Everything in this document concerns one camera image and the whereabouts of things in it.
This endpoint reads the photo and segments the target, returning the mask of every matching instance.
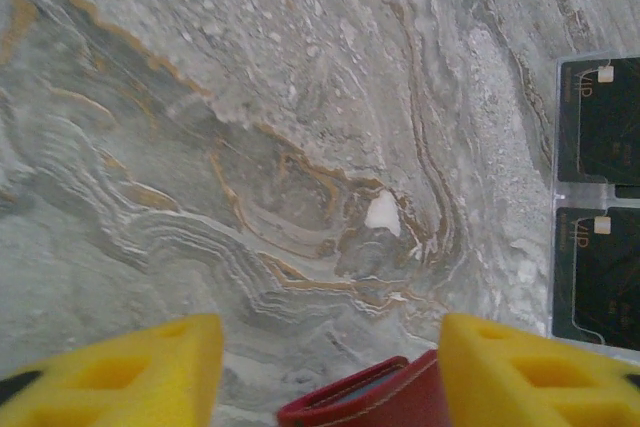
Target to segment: red leather item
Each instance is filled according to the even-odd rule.
[[[385,360],[301,397],[277,417],[281,427],[451,427],[435,350],[410,364]]]

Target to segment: gray marble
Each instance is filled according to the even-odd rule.
[[[0,14],[0,370],[218,312],[225,426],[449,311],[543,332],[555,59],[640,44],[637,0]]]

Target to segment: white marble spot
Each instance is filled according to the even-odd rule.
[[[391,192],[383,190],[377,199],[371,201],[367,217],[364,219],[364,225],[370,229],[389,229],[396,237],[400,236],[398,206]]]

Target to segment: black card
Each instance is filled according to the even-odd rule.
[[[610,208],[577,223],[574,325],[640,350],[640,211]]]
[[[579,170],[640,185],[640,58],[614,59],[582,77]]]

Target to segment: yellow foam block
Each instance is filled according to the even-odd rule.
[[[640,426],[631,364],[462,314],[438,361],[454,427]]]
[[[2,427],[209,425],[222,371],[216,315],[195,315],[37,362],[0,407]]]

